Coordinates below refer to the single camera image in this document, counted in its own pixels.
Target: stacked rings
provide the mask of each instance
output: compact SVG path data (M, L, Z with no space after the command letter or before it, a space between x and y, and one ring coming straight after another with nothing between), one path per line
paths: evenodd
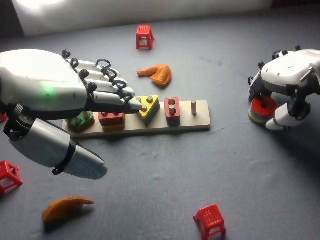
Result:
M265 127L276 109L277 103L271 97L264 96L263 99L255 97L251 102L248 116L253 123Z

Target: robotic hand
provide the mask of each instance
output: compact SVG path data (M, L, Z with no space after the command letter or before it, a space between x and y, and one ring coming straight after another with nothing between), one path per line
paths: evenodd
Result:
M258 64L260 71L249 77L248 97L271 97L272 93L289 96L290 101L276 109L266 127L270 130L288 130L302 124L311 107L305 99L308 95L320 95L320 51L276 51L272 61Z
M62 56L32 49L0 53L0 112L9 117L4 133L21 154L54 168L54 175L96 180L108 171L104 160L48 120L83 111L134 114L142 105L109 61L70 56L67 50Z

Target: toy croissant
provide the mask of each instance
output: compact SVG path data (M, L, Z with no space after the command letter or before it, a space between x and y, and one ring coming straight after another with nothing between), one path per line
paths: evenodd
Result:
M166 64L154 65L145 70L138 70L136 72L139 77L148 77L151 76L151 80L159 86L167 86L172 77L171 69Z

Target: red ring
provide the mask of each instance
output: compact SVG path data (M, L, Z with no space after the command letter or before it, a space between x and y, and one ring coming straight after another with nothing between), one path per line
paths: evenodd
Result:
M269 96L265 96L263 99L255 97L251 102L251 110L261 117L270 117L275 113L277 103Z

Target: red rectangular block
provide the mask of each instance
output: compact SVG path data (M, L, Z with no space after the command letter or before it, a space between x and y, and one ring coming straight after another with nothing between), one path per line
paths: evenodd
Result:
M175 96L173 98L173 100L174 100L174 104L170 104L169 103L169 98L168 97L164 100L164 111L165 111L166 119L168 121L179 120L180 116L181 116L181 114L180 114L180 106L179 106L179 98L177 96ZM170 105L174 105L175 114L171 114L170 113L170 110L169 110L169 106Z
M124 114L123 113L118 113L118 115L114 115L113 113L108 113L107 116L103 116L102 112L99 112L98 114L98 119L100 123L109 123L109 122L117 122L124 120Z

